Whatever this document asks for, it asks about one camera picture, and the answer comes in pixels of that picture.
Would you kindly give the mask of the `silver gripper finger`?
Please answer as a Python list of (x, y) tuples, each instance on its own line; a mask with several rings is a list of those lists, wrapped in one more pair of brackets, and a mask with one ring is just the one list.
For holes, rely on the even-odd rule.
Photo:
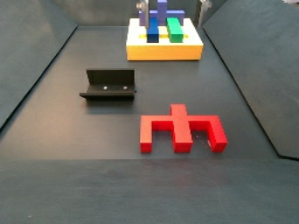
[(211, 0), (199, 0), (199, 17), (197, 17), (197, 26), (201, 26), (201, 21), (204, 18), (204, 14), (208, 11), (208, 9), (212, 7)]
[(136, 8), (140, 11), (140, 24), (144, 28), (149, 25), (149, 0), (139, 0), (136, 3)]

